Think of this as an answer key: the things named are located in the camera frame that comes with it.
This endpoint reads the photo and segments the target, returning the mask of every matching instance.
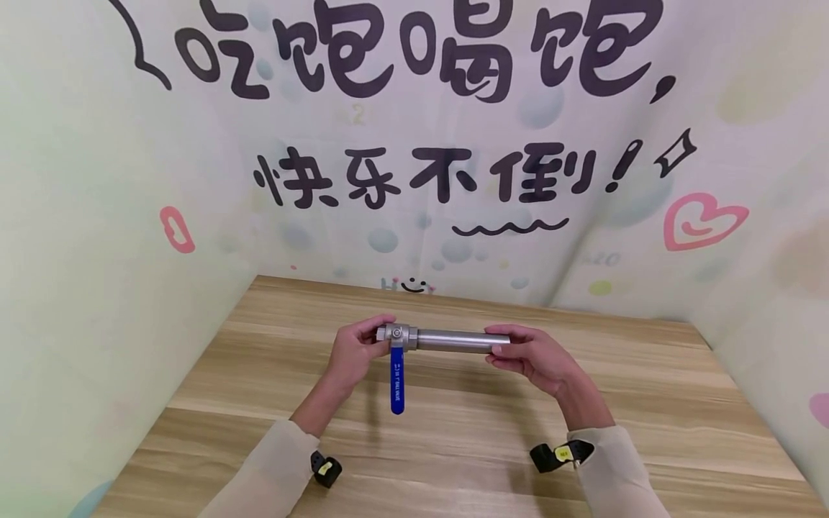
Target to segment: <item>wood grain surface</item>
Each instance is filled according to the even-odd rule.
[[[673,518],[829,516],[689,325],[266,277],[95,515],[196,516],[311,389],[337,328],[379,312],[433,329],[548,331],[594,377]],[[573,469],[540,475],[528,455],[564,442],[554,400],[480,355],[406,362],[405,413],[389,411],[389,364],[377,361],[322,440],[344,473],[330,490],[312,481],[292,516],[589,516]]]

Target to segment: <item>sleeve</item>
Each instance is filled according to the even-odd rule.
[[[670,518],[651,488],[628,431],[620,426],[567,434],[596,448],[576,468],[593,518]]]
[[[318,446],[293,421],[277,421],[199,518],[284,518],[311,479]]]

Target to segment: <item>heart drawing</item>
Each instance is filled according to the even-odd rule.
[[[710,226],[703,226],[703,228],[696,228],[690,221],[676,221],[676,216],[679,214],[682,207],[690,203],[702,204],[702,215],[700,216],[700,223],[708,223],[723,216],[733,216],[734,223],[725,230],[714,234],[714,229]],[[749,217],[749,209],[742,206],[726,206],[718,207],[717,199],[707,192],[692,192],[686,194],[679,200],[674,201],[668,212],[665,214],[665,223],[662,227],[662,232],[665,237],[665,248],[670,252],[681,252],[682,250],[691,250],[696,248],[703,248],[712,244],[717,244],[728,237],[732,232],[737,230],[740,225]],[[676,231],[681,230],[682,234],[692,239],[687,242],[678,243],[676,241]]]
[[[829,394],[815,394],[809,400],[809,409],[817,422],[829,428]]]
[[[190,236],[190,230],[187,228],[187,223],[184,222],[184,216],[178,211],[176,207],[166,206],[158,213],[161,218],[161,223],[164,225],[164,234],[167,235],[167,240],[177,252],[181,254],[190,254],[196,249],[196,244],[193,243],[193,238]],[[183,241],[178,239],[176,229],[171,222],[174,222],[180,230]]]

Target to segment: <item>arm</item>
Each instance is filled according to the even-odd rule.
[[[311,454],[319,438],[372,359],[388,354],[389,342],[376,343],[374,330],[391,315],[378,315],[340,328],[328,367],[290,420],[279,420],[245,459],[200,518],[284,518],[311,479]]]
[[[491,365],[525,375],[559,403],[567,440],[595,450],[577,468],[594,518],[670,518],[648,480],[628,432],[616,425],[599,389],[557,341],[537,329],[502,325],[487,332],[508,334],[512,344],[495,346]]]

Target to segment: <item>valve handle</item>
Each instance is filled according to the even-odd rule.
[[[391,347],[391,413],[400,415],[406,407],[405,385],[403,381],[403,347]]]

